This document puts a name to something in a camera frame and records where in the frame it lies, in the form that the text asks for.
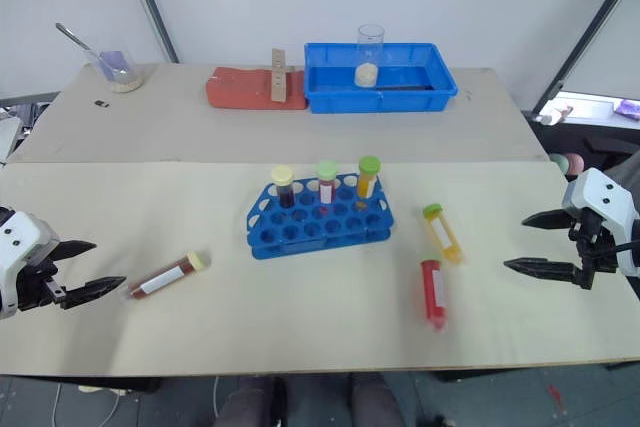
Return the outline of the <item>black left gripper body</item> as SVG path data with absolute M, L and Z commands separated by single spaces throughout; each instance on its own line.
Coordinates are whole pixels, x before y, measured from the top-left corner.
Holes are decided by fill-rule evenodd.
M 49 258 L 36 266 L 25 266 L 17 276 L 18 309 L 30 310 L 62 302 L 66 292 L 53 279 L 57 273 L 57 267 Z

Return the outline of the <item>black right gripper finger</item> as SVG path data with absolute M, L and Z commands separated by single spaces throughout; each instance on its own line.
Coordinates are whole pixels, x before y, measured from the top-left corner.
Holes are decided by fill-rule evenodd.
M 564 210 L 543 211 L 530 215 L 521 224 L 544 230 L 569 229 L 571 227 L 571 215 Z
M 520 257 L 506 260 L 503 265 L 517 273 L 537 279 L 582 285 L 582 272 L 573 263 L 550 261 L 546 258 Z

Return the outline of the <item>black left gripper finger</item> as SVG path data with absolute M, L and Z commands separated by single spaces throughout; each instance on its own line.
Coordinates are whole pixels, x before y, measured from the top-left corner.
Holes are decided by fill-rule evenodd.
M 51 251 L 51 261 L 57 262 L 65 259 L 71 259 L 96 247 L 97 245 L 95 243 L 87 241 L 62 241 Z
M 67 310 L 97 300 L 118 288 L 125 280 L 125 276 L 108 276 L 89 281 L 76 289 L 65 289 L 61 308 Z

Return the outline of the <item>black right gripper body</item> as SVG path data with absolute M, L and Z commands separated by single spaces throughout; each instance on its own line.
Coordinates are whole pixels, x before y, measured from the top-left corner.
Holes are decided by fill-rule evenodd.
M 569 229 L 576 243 L 581 268 L 575 270 L 575 283 L 590 290 L 596 273 L 615 273 L 618 269 L 613 236 L 603 227 L 603 219 L 589 208 L 582 209 Z

